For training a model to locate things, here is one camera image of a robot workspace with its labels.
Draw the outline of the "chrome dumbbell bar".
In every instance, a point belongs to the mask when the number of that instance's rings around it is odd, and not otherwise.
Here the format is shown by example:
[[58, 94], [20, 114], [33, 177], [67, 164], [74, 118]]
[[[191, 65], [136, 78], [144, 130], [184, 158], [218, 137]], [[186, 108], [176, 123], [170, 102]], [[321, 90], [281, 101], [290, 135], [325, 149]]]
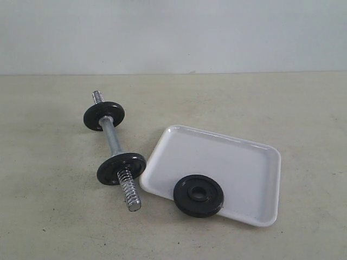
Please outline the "chrome dumbbell bar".
[[[99, 124], [106, 135], [108, 145], [111, 150], [111, 157], [120, 153], [125, 153], [121, 148], [115, 127], [113, 127], [113, 118], [110, 116], [104, 116], [99, 120]], [[119, 185], [122, 187], [125, 195], [125, 203], [128, 210], [131, 212], [138, 211], [142, 206], [142, 202], [140, 200], [134, 179], [132, 179], [130, 174], [125, 171], [119, 172], [117, 175], [119, 178]]]

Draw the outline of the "black weight plate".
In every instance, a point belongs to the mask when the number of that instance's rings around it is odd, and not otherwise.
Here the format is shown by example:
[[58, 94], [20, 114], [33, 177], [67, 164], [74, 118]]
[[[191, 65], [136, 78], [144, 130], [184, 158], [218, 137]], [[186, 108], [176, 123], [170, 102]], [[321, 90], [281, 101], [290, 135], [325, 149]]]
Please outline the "black weight plate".
[[104, 185], [119, 185], [119, 172], [138, 178], [146, 168], [145, 158], [138, 153], [120, 153], [104, 161], [97, 170], [97, 179]]
[[173, 200], [186, 215], [207, 218], [222, 209], [224, 192], [215, 180], [205, 175], [191, 174], [176, 183]]

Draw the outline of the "black weight plate far end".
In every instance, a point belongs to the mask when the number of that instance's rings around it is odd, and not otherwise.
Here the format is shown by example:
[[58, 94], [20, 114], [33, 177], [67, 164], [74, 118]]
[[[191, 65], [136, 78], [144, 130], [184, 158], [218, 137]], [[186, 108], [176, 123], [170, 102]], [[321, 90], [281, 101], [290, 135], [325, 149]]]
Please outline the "black weight plate far end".
[[123, 107], [112, 101], [97, 103], [89, 107], [83, 115], [85, 126], [93, 131], [103, 131], [99, 124], [99, 120], [104, 116], [113, 118], [113, 127], [117, 127], [125, 117]]

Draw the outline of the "white rectangular plastic tray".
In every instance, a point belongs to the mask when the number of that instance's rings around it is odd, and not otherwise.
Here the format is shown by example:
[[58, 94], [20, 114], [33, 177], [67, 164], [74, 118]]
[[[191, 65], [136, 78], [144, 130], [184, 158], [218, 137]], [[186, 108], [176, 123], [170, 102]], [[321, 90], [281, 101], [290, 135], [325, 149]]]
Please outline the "white rectangular plastic tray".
[[201, 174], [223, 193], [220, 216], [257, 227], [278, 215], [281, 155], [272, 146], [183, 125], [167, 127], [140, 176], [141, 188], [173, 200], [176, 183]]

